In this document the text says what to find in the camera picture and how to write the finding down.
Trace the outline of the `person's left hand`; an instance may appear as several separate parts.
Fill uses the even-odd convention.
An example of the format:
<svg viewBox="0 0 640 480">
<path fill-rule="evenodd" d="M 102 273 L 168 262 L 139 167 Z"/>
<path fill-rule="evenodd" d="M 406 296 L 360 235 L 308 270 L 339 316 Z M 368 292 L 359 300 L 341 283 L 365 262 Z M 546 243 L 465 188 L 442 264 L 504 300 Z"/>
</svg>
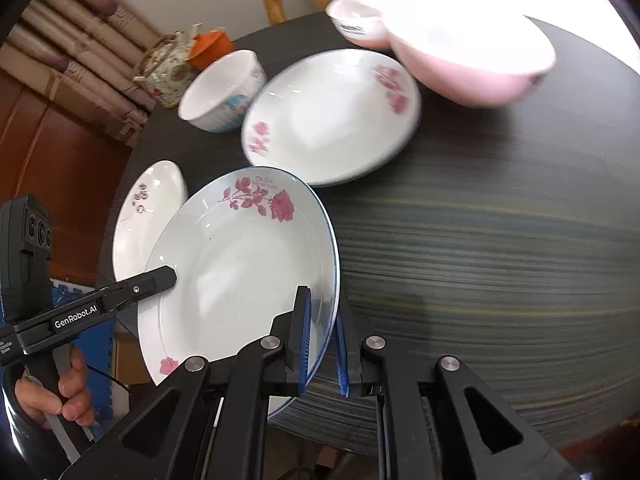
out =
<svg viewBox="0 0 640 480">
<path fill-rule="evenodd" d="M 44 429 L 51 428 L 47 415 L 62 415 L 81 427 L 90 427 L 96 421 L 96 412 L 87 386 L 87 373 L 84 355 L 78 347 L 71 346 L 70 368 L 58 381 L 63 400 L 23 376 L 14 386 L 17 403 L 28 418 Z"/>
</svg>

